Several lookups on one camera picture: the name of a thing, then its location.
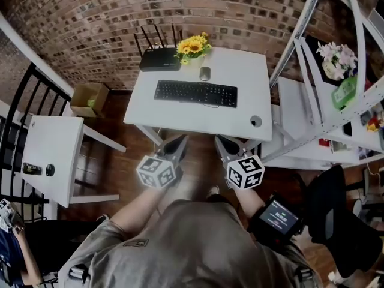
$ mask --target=flower bouquet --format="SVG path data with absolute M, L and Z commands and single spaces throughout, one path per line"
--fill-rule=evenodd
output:
M 358 59 L 352 49 L 347 45 L 336 46 L 333 42 L 324 46 L 320 43 L 318 45 L 316 52 L 319 52 L 324 59 L 322 67 L 328 78 L 336 81 L 344 79 L 347 71 L 347 77 L 353 75 L 353 70 L 356 68 L 355 61 Z
M 175 56 L 181 59 L 182 64 L 187 65 L 197 58 L 202 59 L 211 48 L 212 46 L 208 44 L 208 34 L 203 32 L 182 40 L 178 44 L 178 52 Z

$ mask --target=gray shirt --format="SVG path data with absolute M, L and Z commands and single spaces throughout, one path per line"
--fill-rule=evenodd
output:
M 89 270 L 85 283 L 69 276 L 78 264 Z M 254 242 L 229 204 L 179 200 L 133 239 L 102 223 L 62 267 L 59 286 L 297 287 L 298 266 L 307 263 L 295 247 L 282 255 Z M 312 282 L 321 286 L 315 273 Z

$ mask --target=small white table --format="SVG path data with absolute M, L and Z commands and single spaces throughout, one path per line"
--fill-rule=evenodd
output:
M 211 78 L 207 82 L 238 88 L 237 108 L 155 100 L 159 80 L 201 82 L 198 68 L 182 65 L 179 71 L 141 71 L 124 122 L 136 125 L 158 145 L 163 140 L 151 127 L 270 141 L 271 96 L 265 55 L 213 48 L 202 66 L 211 68 Z M 251 123 L 253 116 L 261 119 L 259 127 Z
M 118 200 L 119 195 L 75 195 L 75 172 L 84 135 L 118 151 L 126 148 L 83 124 L 83 118 L 33 116 L 26 137 L 23 161 L 40 166 L 42 175 L 22 174 L 22 178 L 48 199 L 68 207 L 72 203 Z M 55 174 L 46 176 L 52 164 Z

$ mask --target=shirt logo patch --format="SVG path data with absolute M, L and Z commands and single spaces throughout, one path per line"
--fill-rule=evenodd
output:
M 148 242 L 148 239 L 131 240 L 126 242 L 123 247 L 146 247 Z

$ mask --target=display screen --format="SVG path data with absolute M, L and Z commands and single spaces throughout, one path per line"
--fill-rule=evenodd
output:
M 299 220 L 297 216 L 276 200 L 265 209 L 260 218 L 284 235 Z

